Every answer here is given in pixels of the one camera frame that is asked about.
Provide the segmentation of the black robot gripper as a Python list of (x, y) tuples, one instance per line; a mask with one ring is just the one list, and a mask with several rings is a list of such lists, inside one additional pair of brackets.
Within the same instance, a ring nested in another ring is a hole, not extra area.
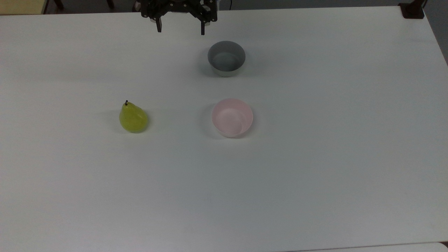
[(201, 22), (201, 35), (207, 23), (218, 20), (217, 0), (136, 0), (136, 12), (155, 23), (162, 32), (162, 16), (168, 13), (190, 14)]

